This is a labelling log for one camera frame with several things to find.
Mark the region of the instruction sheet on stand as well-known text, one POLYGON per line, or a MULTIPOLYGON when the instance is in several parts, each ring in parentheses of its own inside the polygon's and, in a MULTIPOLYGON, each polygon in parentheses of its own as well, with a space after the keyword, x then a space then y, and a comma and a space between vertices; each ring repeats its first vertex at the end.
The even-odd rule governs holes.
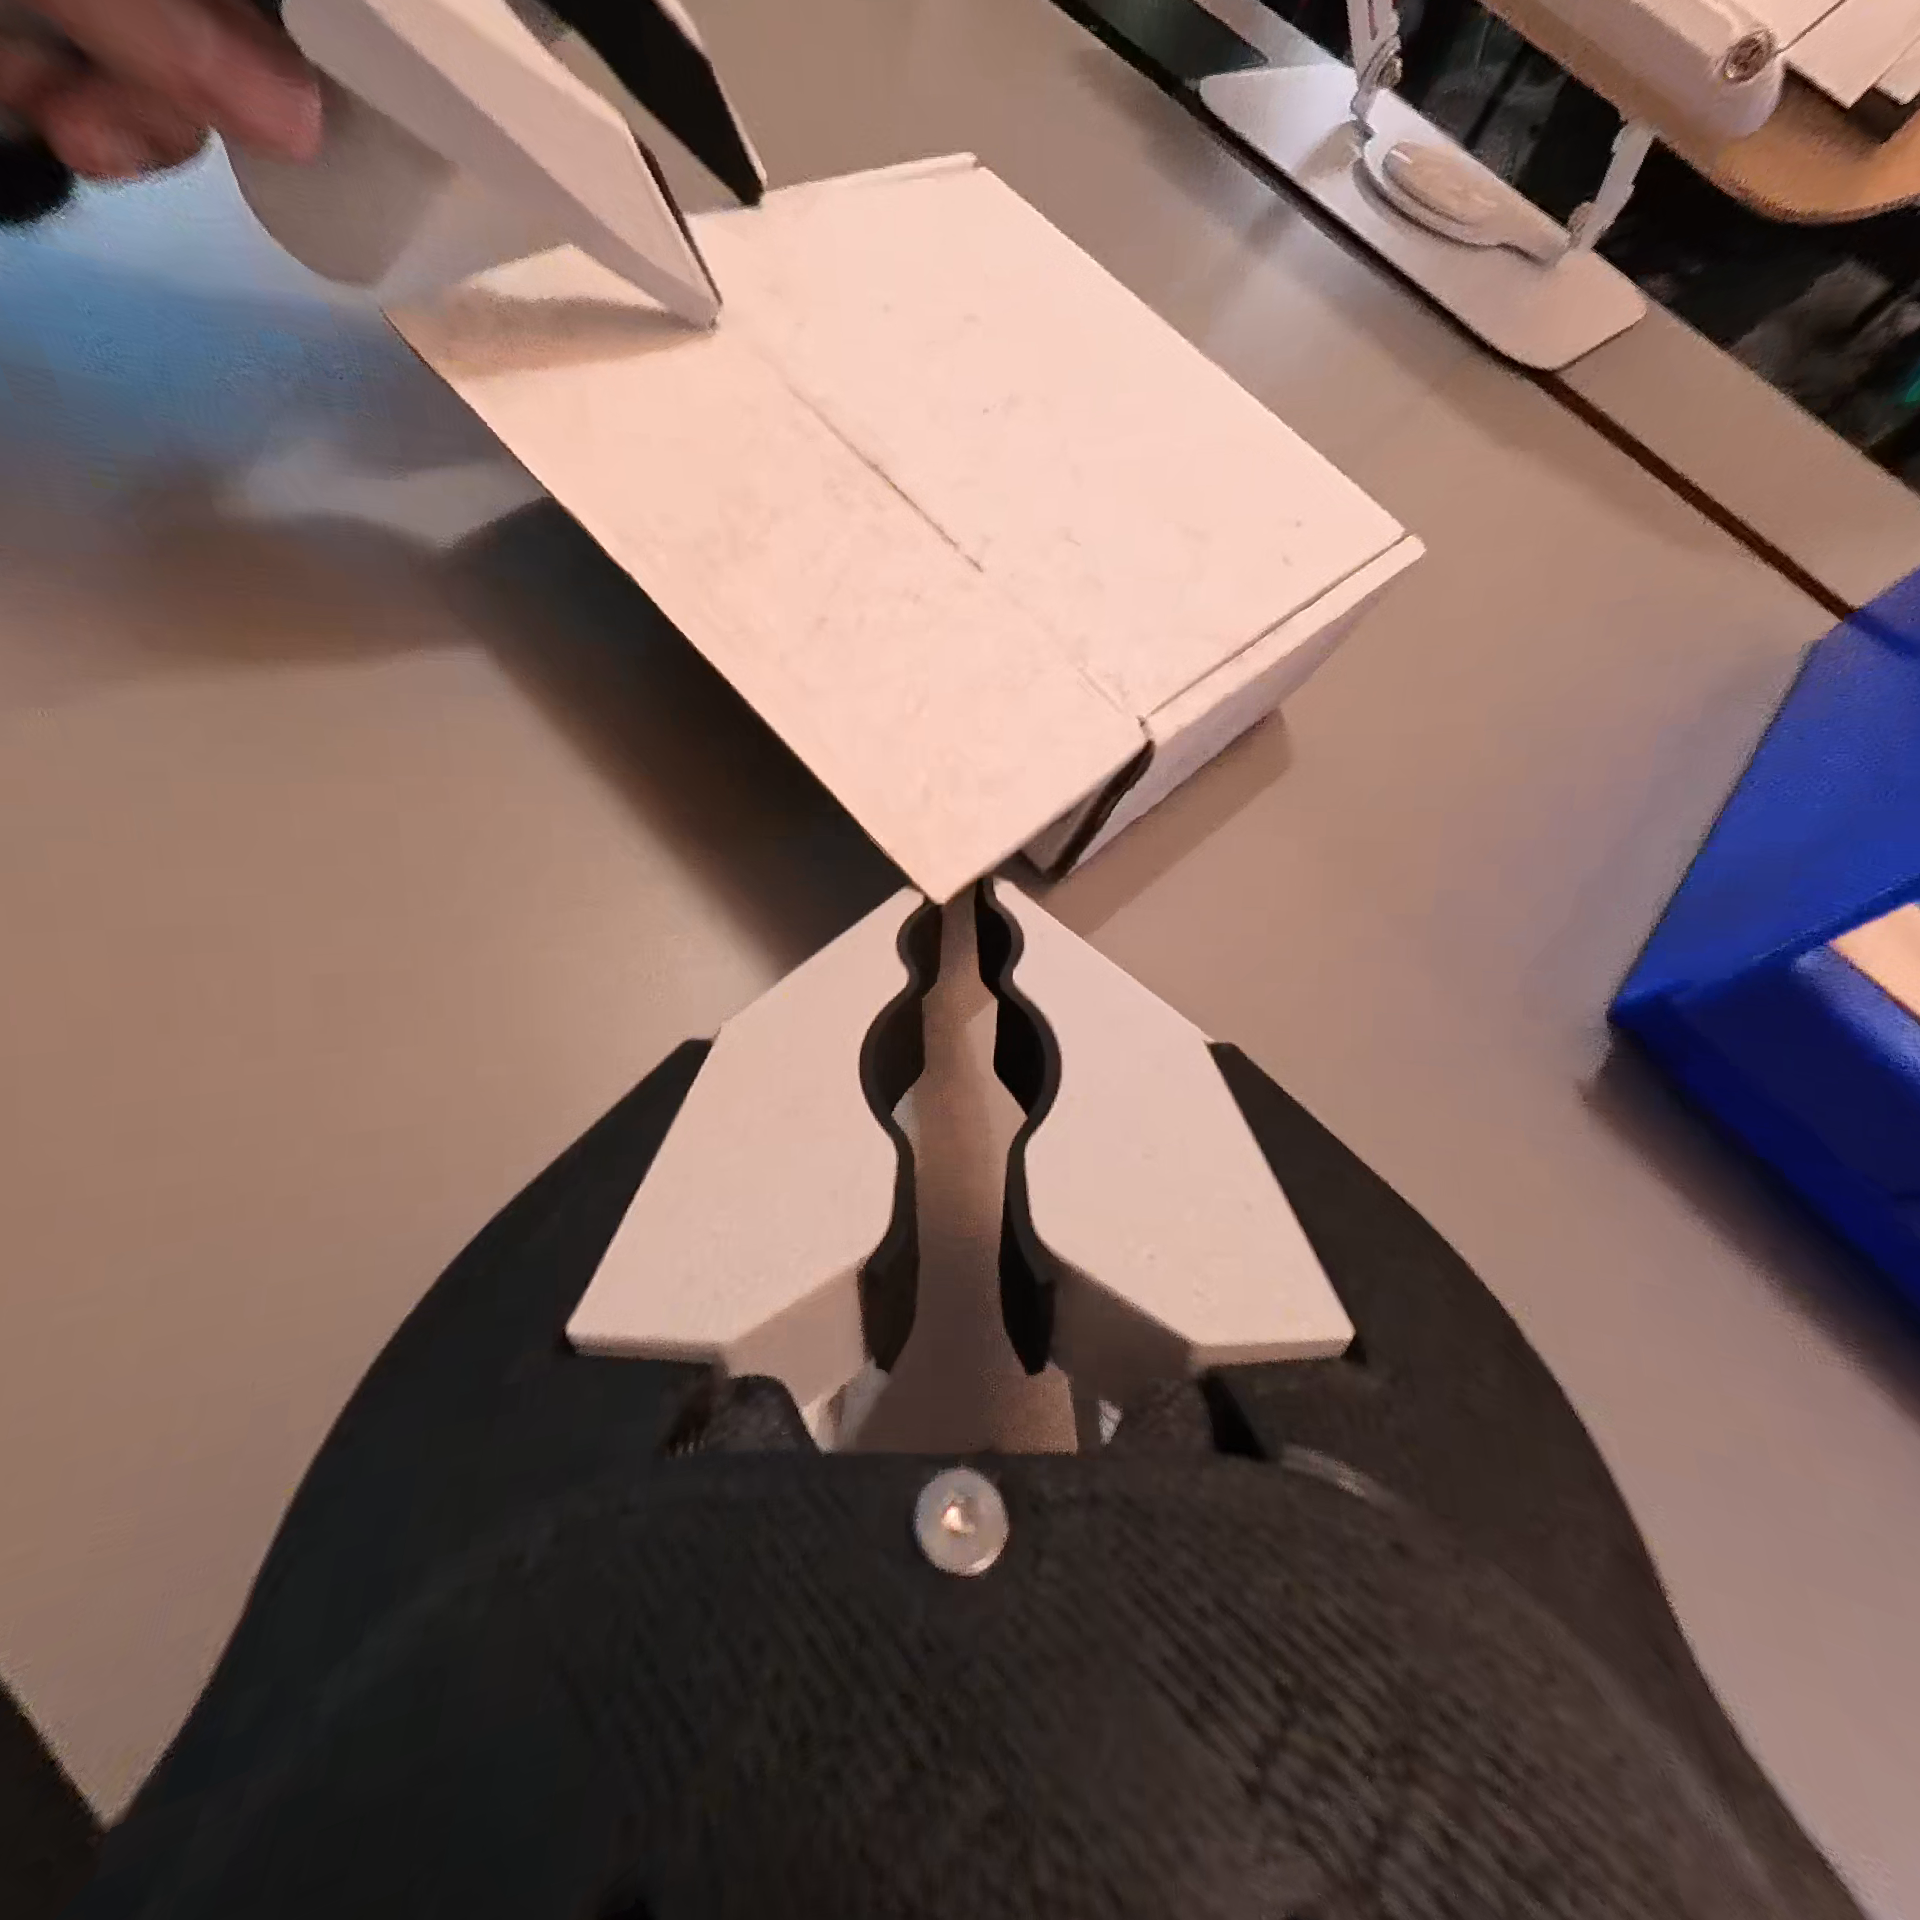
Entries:
POLYGON ((1879 90, 1841 107, 1787 74, 1757 133, 1713 140, 1682 131, 1661 142, 1709 186, 1779 225, 1856 225, 1918 202, 1918 106, 1879 90))

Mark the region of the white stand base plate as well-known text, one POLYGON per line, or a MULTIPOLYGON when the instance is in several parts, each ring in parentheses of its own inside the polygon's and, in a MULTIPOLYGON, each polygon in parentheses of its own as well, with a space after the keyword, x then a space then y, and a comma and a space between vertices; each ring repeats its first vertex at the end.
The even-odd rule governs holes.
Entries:
POLYGON ((1395 92, 1392 6, 1349 14, 1361 68, 1211 75, 1205 116, 1517 368, 1560 372, 1641 324, 1646 297, 1598 242, 1634 193, 1651 125, 1621 124, 1595 197, 1560 225, 1395 92))

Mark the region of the grey desk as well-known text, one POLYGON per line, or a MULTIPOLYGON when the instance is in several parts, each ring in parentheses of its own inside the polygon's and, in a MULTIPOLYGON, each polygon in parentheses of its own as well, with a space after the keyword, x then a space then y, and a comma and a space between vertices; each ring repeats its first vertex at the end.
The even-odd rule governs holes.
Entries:
MULTIPOLYGON (((1603 1029, 1841 612, 1054 6, 701 14, 777 180, 975 152, 1425 539, 1051 905, 1477 1264, 1914 1909, 1915 1326, 1603 1029)), ((217 158, 6 238, 6 1677, 102 1814, 426 1285, 887 885, 217 158)))

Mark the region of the person's left hand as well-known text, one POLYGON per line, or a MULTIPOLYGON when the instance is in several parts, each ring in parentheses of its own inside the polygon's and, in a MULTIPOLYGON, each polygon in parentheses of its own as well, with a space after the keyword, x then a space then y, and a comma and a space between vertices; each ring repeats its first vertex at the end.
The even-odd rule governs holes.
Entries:
POLYGON ((325 129, 317 74, 243 2, 6 5, 2 107, 85 180, 170 172, 208 138, 314 160, 325 129))

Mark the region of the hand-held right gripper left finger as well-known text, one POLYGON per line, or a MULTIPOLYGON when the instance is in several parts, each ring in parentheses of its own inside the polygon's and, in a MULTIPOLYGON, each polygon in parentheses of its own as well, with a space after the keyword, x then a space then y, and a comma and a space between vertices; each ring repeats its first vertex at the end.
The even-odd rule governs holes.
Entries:
POLYGON ((942 907, 903 889, 718 1029, 567 1321, 576 1352, 797 1403, 894 1366, 921 1259, 896 1108, 939 957, 942 907))

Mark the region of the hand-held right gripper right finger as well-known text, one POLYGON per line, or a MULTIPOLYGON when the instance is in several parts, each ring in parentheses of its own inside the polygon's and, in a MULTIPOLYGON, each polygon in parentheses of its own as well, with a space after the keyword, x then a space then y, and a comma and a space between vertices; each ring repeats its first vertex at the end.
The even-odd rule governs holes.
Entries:
POLYGON ((1008 881, 977 888, 1008 1146, 999 1308, 1038 1377, 1331 1360, 1353 1321, 1209 1036, 1008 881))

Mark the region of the blue plastic bin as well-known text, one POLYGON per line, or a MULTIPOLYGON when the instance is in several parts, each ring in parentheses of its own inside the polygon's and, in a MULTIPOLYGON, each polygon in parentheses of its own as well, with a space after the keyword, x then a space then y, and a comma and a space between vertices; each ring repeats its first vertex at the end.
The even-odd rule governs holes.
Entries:
POLYGON ((1915 1010, 1839 948, 1918 899, 1918 579, 1808 649, 1610 1022, 1918 1293, 1915 1010))

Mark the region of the adjoining grey table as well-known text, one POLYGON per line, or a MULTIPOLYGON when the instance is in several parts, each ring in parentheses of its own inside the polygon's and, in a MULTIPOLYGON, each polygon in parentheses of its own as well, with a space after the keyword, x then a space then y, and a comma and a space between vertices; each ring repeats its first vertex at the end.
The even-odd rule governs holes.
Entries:
MULTIPOLYGON (((1595 197, 1621 124, 1653 131, 1598 242, 1646 297, 1645 322, 1571 368, 1520 372, 1831 610, 1850 614, 1915 576, 1915 324, 1833 372, 1875 324, 1915 321, 1915 204, 1835 226, 1766 219, 1666 152, 1661 138, 1682 129, 1631 102, 1621 80, 1537 48, 1489 5, 1391 6, 1395 92, 1560 225, 1595 197)), ((1266 189, 1429 301, 1198 101, 1200 80, 1243 68, 1361 68, 1349 10, 1063 5, 1266 189)))

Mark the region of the white cardboard box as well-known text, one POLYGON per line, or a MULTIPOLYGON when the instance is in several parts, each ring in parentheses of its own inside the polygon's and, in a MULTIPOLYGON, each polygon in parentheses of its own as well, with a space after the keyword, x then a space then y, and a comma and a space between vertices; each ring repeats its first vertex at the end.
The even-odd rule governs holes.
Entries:
POLYGON ((1110 843, 1425 556, 973 156, 695 228, 710 330, 573 248, 391 324, 927 896, 1110 843))

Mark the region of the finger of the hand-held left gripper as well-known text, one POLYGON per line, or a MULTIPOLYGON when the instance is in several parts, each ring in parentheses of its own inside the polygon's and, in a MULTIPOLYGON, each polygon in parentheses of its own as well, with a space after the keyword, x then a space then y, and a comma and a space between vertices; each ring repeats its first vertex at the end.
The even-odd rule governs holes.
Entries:
POLYGON ((551 10, 734 202, 761 204, 761 160, 682 5, 555 2, 551 10))
POLYGON ((715 322, 723 297, 635 133, 638 106, 553 5, 289 2, 281 28, 319 75, 455 169, 458 276, 370 299, 410 304, 569 245, 679 321, 715 322))

